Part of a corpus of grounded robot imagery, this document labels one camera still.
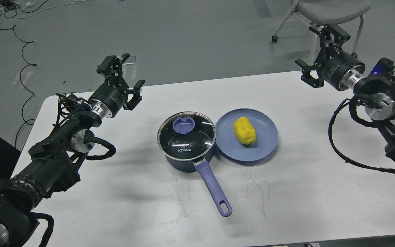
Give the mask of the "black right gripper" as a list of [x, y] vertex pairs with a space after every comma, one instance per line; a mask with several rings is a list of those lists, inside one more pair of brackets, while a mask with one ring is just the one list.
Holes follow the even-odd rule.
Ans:
[[[309, 66], [302, 59], [295, 60], [295, 64], [301, 69], [301, 80], [314, 89], [323, 87], [324, 80], [338, 91], [349, 89], [348, 72], [354, 69], [363, 73], [366, 68], [364, 63], [342, 49], [342, 45], [350, 40], [350, 34], [337, 24], [325, 26], [313, 24], [309, 26], [309, 30], [314, 33], [310, 60], [314, 60], [317, 37], [320, 40], [320, 51], [314, 65]], [[312, 71], [317, 71], [318, 78], [312, 76]]]

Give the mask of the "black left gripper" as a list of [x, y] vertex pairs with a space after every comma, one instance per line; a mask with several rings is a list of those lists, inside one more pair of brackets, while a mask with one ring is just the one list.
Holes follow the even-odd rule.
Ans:
[[101, 103], [107, 108], [106, 118], [115, 117], [122, 107], [124, 110], [133, 110], [142, 100], [141, 89], [145, 80], [138, 80], [133, 88], [129, 89], [123, 78], [123, 63], [129, 57], [128, 53], [118, 57], [108, 55], [97, 66], [97, 73], [104, 77], [105, 82], [89, 97], [89, 103], [90, 105]]

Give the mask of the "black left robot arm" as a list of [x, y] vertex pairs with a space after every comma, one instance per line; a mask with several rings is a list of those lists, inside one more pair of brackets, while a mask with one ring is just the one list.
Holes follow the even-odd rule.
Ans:
[[123, 66], [130, 54], [109, 55], [97, 66], [104, 82], [84, 99], [74, 94], [57, 94], [58, 113], [51, 133], [32, 146], [28, 153], [31, 163], [11, 179], [0, 179], [0, 247], [21, 247], [32, 236], [39, 219], [47, 228], [39, 246], [47, 246], [53, 233], [51, 215], [34, 212], [44, 198], [55, 192], [65, 192], [80, 179], [84, 161], [110, 158], [116, 148], [96, 137], [104, 118], [113, 118], [120, 109], [133, 110], [142, 100], [144, 80], [128, 86]]

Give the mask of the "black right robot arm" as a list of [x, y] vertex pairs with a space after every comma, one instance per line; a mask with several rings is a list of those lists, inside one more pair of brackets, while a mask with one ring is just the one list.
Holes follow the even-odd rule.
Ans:
[[364, 76], [365, 64], [350, 55], [342, 45], [350, 35], [336, 24], [309, 27], [319, 37], [320, 51], [312, 65], [297, 59], [301, 80], [313, 88], [327, 82], [338, 91], [351, 89], [353, 97], [345, 99], [334, 111], [328, 125], [328, 139], [334, 152], [345, 163], [356, 167], [395, 174], [393, 168], [371, 167], [345, 156], [335, 146], [333, 125], [339, 112], [348, 106], [351, 119], [368, 128], [376, 128], [387, 142], [385, 156], [395, 162], [395, 66], [392, 60], [381, 58], [369, 75]]

